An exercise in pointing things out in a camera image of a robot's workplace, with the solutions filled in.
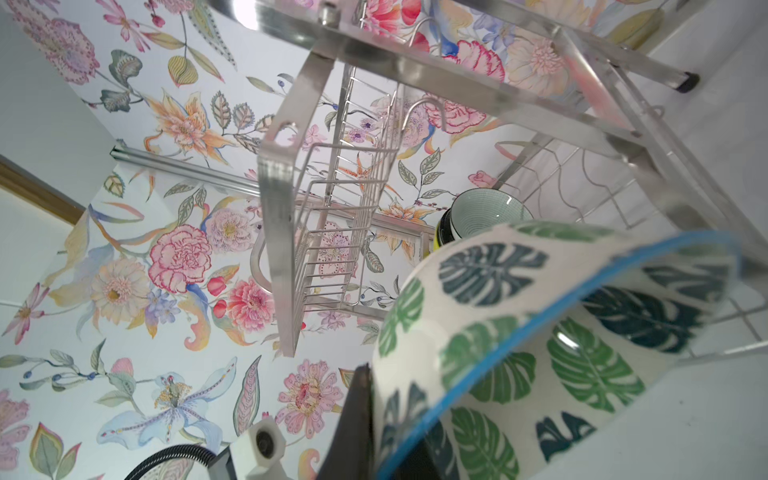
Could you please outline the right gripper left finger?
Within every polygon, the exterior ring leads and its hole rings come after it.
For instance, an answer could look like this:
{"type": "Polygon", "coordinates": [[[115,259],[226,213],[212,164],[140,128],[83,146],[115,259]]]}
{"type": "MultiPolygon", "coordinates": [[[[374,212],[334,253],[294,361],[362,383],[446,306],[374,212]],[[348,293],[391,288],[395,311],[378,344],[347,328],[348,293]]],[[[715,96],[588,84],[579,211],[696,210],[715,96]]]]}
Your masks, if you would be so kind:
{"type": "Polygon", "coordinates": [[[373,478],[372,377],[368,364],[357,367],[341,417],[317,480],[373,478]]]}

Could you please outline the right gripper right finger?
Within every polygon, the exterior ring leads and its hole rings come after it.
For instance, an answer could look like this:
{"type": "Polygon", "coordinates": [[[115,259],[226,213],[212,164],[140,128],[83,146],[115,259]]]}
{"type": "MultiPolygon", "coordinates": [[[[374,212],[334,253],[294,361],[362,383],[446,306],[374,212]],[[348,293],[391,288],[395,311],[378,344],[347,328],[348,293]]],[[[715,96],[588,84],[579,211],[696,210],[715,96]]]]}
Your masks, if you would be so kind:
{"type": "Polygon", "coordinates": [[[445,479],[440,462],[444,457],[447,443],[444,436],[425,436],[411,451],[395,472],[399,480],[439,480],[445,479]]]}

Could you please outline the green leaf pattern bowl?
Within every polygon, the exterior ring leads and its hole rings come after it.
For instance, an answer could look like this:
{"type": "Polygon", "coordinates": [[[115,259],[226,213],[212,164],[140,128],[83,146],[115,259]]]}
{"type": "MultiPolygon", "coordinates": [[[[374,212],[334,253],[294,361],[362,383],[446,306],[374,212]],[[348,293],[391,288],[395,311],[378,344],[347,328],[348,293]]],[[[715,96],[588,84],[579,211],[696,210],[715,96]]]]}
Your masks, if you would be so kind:
{"type": "Polygon", "coordinates": [[[498,225],[405,281],[372,359],[375,473],[424,448],[442,479],[528,479],[678,361],[735,287],[728,234],[498,225]]]}

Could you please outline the dark blue patterned bowl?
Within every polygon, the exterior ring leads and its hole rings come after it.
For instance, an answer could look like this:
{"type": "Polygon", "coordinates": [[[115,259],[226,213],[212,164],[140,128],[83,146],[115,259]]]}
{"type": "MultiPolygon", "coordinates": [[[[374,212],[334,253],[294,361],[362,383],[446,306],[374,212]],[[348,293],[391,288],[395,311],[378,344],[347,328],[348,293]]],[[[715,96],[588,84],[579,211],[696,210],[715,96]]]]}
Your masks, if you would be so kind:
{"type": "Polygon", "coordinates": [[[434,236],[434,250],[438,250],[443,245],[454,241],[454,235],[451,229],[450,214],[451,210],[446,210],[436,226],[434,236]]]}

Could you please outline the pale teal glass bowl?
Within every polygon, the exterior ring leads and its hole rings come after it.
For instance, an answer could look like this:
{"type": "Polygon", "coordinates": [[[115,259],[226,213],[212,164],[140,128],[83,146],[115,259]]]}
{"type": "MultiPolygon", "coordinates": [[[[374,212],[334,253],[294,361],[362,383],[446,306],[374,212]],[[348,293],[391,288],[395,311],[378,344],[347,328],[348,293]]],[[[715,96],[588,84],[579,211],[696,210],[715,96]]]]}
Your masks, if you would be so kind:
{"type": "Polygon", "coordinates": [[[448,231],[454,240],[469,238],[496,225],[520,223],[533,214],[511,195],[489,188],[467,190],[456,197],[448,211],[448,231]]]}

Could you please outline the steel wire dish rack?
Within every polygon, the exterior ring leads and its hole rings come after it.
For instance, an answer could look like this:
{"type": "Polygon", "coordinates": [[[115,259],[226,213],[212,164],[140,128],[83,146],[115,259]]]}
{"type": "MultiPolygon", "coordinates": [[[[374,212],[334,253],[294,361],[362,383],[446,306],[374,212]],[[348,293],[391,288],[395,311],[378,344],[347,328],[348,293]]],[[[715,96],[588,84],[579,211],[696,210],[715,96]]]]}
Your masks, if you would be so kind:
{"type": "Polygon", "coordinates": [[[244,274],[274,299],[287,357],[350,359],[304,323],[359,317],[365,352],[462,194],[499,190],[535,222],[652,243],[720,230],[741,277],[716,314],[665,302],[685,364],[767,351],[767,5],[513,1],[209,1],[264,116],[223,94],[242,146],[212,183],[257,197],[244,274]],[[385,21],[387,12],[395,13],[385,21]]]}

